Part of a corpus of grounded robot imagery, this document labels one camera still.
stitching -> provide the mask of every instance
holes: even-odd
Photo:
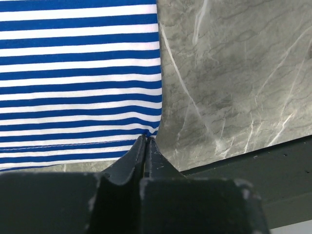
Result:
[[[39,149],[39,148],[51,148],[51,147],[64,147],[64,146],[79,146],[79,145],[96,145],[96,144],[103,144],[103,143],[112,143],[112,142],[120,142],[126,140],[112,140],[112,141],[102,141],[102,142],[95,142],[95,143],[80,143],[80,144],[66,144],[66,145],[49,145],[49,146],[37,146],[37,147],[25,147],[25,148],[14,148],[14,149],[2,149],[0,151],[11,151],[11,150],[27,150],[27,149]]]

white vein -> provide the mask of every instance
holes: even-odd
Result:
[[[274,68],[274,70],[271,72],[271,74],[269,75],[269,77],[266,79],[266,81],[263,83],[263,85],[261,86],[261,88],[259,89],[257,95],[259,95],[264,86],[267,85],[267,83],[269,82],[269,80],[273,77],[273,75],[275,74],[275,72],[284,64],[286,58],[288,57],[290,51],[297,45],[297,43],[300,41],[301,38],[304,37],[304,35],[312,28],[312,26],[310,26],[309,28],[307,28],[298,38],[297,40],[287,49],[287,51],[284,54],[284,58],[283,60],[277,65],[277,67]]]
[[[282,129],[277,133],[277,135],[273,138],[273,140],[268,144],[268,146],[272,146],[276,140],[281,136],[282,132],[285,130],[286,128],[286,123],[291,119],[291,117],[293,117],[295,115],[295,113],[292,113],[291,115],[288,116],[288,118],[283,122],[282,124]]]
[[[224,118],[224,121],[223,121],[223,126],[222,126],[222,130],[221,130],[221,134],[220,134],[220,139],[222,139],[222,136],[223,136],[223,130],[224,130],[224,127],[225,127],[225,121],[226,121],[226,118]]]
[[[230,149],[233,146],[233,142],[234,142],[234,137],[232,137],[232,141],[231,141],[231,144],[230,144],[229,148],[226,151],[224,151],[224,152],[219,154],[220,157],[222,157],[223,159],[226,158],[226,156],[228,155],[228,152],[230,151]]]
[[[249,133],[249,136],[248,136],[248,139],[247,139],[247,143],[245,145],[245,148],[244,148],[244,154],[247,153],[247,150],[248,150],[248,145],[249,145],[249,141],[250,141],[250,138],[252,137],[253,135],[253,131],[254,131],[254,120],[252,120],[252,123],[250,124],[250,133]]]
[[[255,139],[254,142],[253,142],[253,150],[254,150],[254,148],[255,148],[256,140],[259,138],[258,133],[259,133],[259,131],[260,131],[260,128],[261,128],[262,124],[263,124],[263,122],[260,123],[259,127],[257,128],[256,133],[254,134],[254,135],[256,136],[256,139]]]
[[[254,97],[254,102],[255,102],[256,107],[258,108],[257,97]]]
[[[309,51],[309,49],[310,49],[310,47],[311,47],[311,43],[312,43],[312,39],[311,39],[310,42],[309,42],[309,46],[308,46],[307,51]],[[290,91],[289,91],[289,93],[288,93],[287,98],[285,99],[285,103],[284,103],[283,109],[282,109],[282,111],[281,111],[281,116],[283,115],[284,110],[285,110],[285,108],[286,108],[286,106],[287,106],[287,104],[288,104],[289,98],[290,98],[291,95],[292,95],[293,88],[294,88],[294,86],[295,86],[295,84],[296,84],[296,82],[297,82],[297,79],[298,79],[298,77],[299,77],[299,74],[300,74],[300,72],[301,72],[301,70],[302,70],[302,66],[303,66],[304,61],[305,61],[305,59],[303,58],[303,60],[302,60],[302,62],[301,62],[301,64],[300,64],[299,70],[298,70],[298,72],[297,72],[297,75],[296,75],[295,78],[293,79],[292,87],[291,87],[291,89],[290,89]]]
[[[206,123],[205,123],[205,121],[203,120],[203,117],[202,117],[202,115],[201,115],[201,113],[200,113],[199,108],[197,107],[197,105],[196,105],[194,99],[192,98],[192,96],[190,95],[189,91],[187,90],[187,88],[186,88],[186,86],[185,86],[185,83],[184,83],[184,81],[183,81],[183,79],[182,79],[181,73],[180,73],[180,71],[179,71],[179,69],[178,69],[178,67],[177,67],[177,65],[176,65],[176,62],[175,62],[175,60],[174,60],[174,57],[173,57],[173,55],[172,55],[172,52],[171,52],[171,49],[170,49],[170,46],[169,46],[169,42],[168,42],[168,39],[167,39],[167,37],[166,37],[165,30],[164,30],[162,24],[160,24],[160,28],[161,28],[162,36],[163,36],[164,41],[165,41],[165,46],[166,46],[166,48],[167,48],[168,54],[169,54],[169,56],[170,56],[170,59],[171,59],[171,61],[172,61],[173,66],[174,66],[174,68],[175,68],[175,71],[176,71],[176,74],[177,74],[177,76],[178,76],[178,78],[179,78],[179,81],[180,81],[180,83],[181,83],[181,86],[182,86],[184,92],[185,92],[185,93],[187,94],[187,96],[189,97],[189,99],[190,99],[190,101],[192,102],[193,106],[195,107],[196,113],[197,113],[197,115],[199,116],[199,118],[202,120],[202,122],[204,123],[204,125],[205,125],[207,131],[210,132],[209,128],[207,127],[207,125],[206,125]]]
[[[186,123],[186,117],[187,117],[187,114],[188,114],[188,112],[189,112],[189,108],[190,108],[190,103],[188,104],[187,109],[186,109],[186,112],[185,112],[185,117],[184,117],[184,122],[183,122],[182,128],[181,128],[180,131],[177,133],[177,141],[179,141],[180,136],[181,136],[181,132],[182,132],[183,129],[184,129],[184,126],[185,126],[185,123]]]
[[[196,45],[198,42],[200,25],[201,25],[201,22],[205,16],[205,14],[206,14],[207,5],[208,5],[208,0],[204,0],[201,9],[196,14],[195,25],[194,25],[194,34],[193,34],[193,40],[192,40],[193,45]]]

black plastic part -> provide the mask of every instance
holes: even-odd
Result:
[[[86,233],[98,183],[87,173],[2,174],[0,233]]]
[[[187,178],[242,178],[263,199],[269,228],[312,219],[312,136],[182,172]]]
[[[185,178],[159,151],[154,138],[149,138],[146,150],[144,177]]]
[[[187,179],[145,136],[101,173],[4,173],[0,188],[0,234],[268,233],[247,182]]]
[[[139,215],[139,181],[143,176],[146,137],[140,136],[131,150],[105,169],[90,222],[89,234],[136,233]],[[114,225],[122,220],[121,225]]]
[[[261,204],[233,181],[141,181],[142,234],[269,234]]]

marble pattern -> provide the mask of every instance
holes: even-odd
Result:
[[[158,10],[156,139],[179,170],[312,134],[311,0],[158,0]]]

striped shirt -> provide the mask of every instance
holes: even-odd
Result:
[[[0,1],[0,171],[117,159],[160,116],[156,0]]]

